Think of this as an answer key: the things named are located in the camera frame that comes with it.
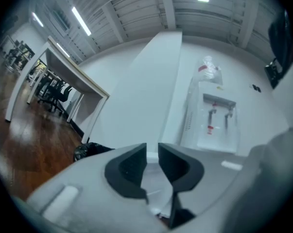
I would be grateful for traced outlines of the ceiling air vent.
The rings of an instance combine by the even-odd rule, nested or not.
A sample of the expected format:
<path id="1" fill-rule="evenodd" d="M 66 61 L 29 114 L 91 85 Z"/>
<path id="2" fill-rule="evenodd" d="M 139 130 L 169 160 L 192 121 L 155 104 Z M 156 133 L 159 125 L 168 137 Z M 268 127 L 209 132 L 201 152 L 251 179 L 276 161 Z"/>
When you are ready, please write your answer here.
<path id="1" fill-rule="evenodd" d="M 66 17 L 64 11 L 57 3 L 55 3 L 53 6 L 48 5 L 47 9 L 49 11 L 49 17 L 52 25 L 63 37 L 65 37 L 71 28 L 71 23 Z"/>

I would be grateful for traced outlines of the white desk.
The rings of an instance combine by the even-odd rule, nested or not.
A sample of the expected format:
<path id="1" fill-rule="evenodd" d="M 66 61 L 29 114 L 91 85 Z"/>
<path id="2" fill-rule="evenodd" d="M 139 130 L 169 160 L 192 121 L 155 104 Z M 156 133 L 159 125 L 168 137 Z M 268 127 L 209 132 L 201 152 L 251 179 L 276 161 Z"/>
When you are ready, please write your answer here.
<path id="1" fill-rule="evenodd" d="M 9 98 L 8 107 L 6 109 L 5 120 L 10 122 L 12 120 L 12 115 L 14 107 L 17 101 L 19 92 L 23 82 L 26 77 L 34 67 L 35 63 L 42 55 L 46 55 L 47 67 L 43 71 L 44 75 L 47 70 L 52 70 L 57 74 L 63 81 L 71 85 L 76 91 L 80 93 L 76 103 L 74 104 L 67 122 L 70 122 L 72 117 L 76 114 L 77 107 L 83 98 L 88 96 L 99 95 L 101 99 L 99 100 L 97 106 L 90 115 L 90 121 L 87 125 L 86 130 L 82 138 L 82 143 L 86 143 L 90 139 L 90 133 L 93 129 L 96 119 L 99 116 L 106 100 L 109 98 L 109 93 L 101 88 L 97 83 L 95 83 L 89 76 L 87 76 L 83 70 L 81 70 L 77 64 L 75 64 L 61 49 L 61 47 L 56 43 L 56 41 L 49 36 L 47 42 L 40 48 L 40 50 L 28 61 L 23 70 L 20 73 L 19 78 L 13 88 L 12 94 Z"/>

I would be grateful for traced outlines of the white water dispenser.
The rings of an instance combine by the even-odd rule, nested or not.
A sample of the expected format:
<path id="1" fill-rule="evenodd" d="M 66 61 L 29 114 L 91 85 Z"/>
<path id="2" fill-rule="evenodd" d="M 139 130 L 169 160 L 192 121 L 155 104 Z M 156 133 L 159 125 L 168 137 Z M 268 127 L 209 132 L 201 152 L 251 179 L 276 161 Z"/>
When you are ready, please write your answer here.
<path id="1" fill-rule="evenodd" d="M 231 89 L 199 82 L 188 100 L 180 145 L 235 154 L 240 141 L 238 116 L 238 100 Z"/>

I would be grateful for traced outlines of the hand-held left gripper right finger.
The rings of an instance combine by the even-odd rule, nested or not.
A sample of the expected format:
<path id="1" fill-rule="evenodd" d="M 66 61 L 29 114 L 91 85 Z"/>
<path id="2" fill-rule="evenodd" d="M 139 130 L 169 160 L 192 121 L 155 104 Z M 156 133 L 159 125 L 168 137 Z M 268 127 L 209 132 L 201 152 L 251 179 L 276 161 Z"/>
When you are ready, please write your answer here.
<path id="1" fill-rule="evenodd" d="M 224 229 L 231 208 L 259 173 L 260 146 L 247 157 L 158 145 L 159 165 L 172 185 L 170 229 Z"/>

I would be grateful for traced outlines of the crumpled plastic bag red label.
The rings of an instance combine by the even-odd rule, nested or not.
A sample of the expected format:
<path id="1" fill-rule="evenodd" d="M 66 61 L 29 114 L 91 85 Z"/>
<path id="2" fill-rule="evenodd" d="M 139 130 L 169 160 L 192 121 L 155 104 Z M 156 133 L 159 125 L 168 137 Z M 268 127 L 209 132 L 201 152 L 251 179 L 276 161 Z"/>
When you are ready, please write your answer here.
<path id="1" fill-rule="evenodd" d="M 198 68 L 197 79 L 199 82 L 223 84 L 222 70 L 213 63 L 211 56 L 203 58 L 203 62 Z"/>

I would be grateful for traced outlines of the black trash bag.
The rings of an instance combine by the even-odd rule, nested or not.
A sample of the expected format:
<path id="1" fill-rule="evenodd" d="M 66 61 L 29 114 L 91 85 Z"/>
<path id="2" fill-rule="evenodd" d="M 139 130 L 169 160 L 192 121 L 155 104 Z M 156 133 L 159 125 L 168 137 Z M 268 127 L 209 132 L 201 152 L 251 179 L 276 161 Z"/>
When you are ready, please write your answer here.
<path id="1" fill-rule="evenodd" d="M 105 153 L 111 150 L 114 150 L 114 149 L 103 146 L 98 143 L 89 142 L 89 143 L 81 144 L 74 150 L 73 162 L 79 161 L 81 159 L 84 159 L 86 157 L 90 157 L 93 155 Z"/>

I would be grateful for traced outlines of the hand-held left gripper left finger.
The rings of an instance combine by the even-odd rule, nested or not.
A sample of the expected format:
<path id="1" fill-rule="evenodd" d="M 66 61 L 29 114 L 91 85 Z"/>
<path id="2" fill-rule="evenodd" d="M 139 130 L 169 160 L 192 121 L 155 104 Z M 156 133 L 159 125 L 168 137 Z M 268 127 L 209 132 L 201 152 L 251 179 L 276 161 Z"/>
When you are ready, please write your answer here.
<path id="1" fill-rule="evenodd" d="M 146 144 L 83 158 L 37 188 L 27 204 L 68 233 L 166 233 L 141 187 Z"/>

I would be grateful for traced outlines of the black office chair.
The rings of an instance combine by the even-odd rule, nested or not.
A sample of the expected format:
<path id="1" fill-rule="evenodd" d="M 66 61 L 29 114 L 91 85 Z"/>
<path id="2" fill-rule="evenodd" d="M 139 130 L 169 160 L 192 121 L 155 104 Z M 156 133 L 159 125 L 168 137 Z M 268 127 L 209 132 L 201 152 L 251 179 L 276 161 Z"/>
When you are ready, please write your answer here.
<path id="1" fill-rule="evenodd" d="M 66 102 L 68 100 L 69 94 L 72 90 L 72 86 L 67 86 L 62 92 L 62 88 L 64 87 L 65 82 L 63 80 L 59 80 L 54 86 L 49 84 L 44 91 L 44 94 L 41 98 L 38 99 L 37 103 L 47 103 L 50 105 L 48 109 L 49 112 L 53 110 L 59 111 L 59 116 L 62 115 L 63 109 L 58 106 L 58 102 Z"/>

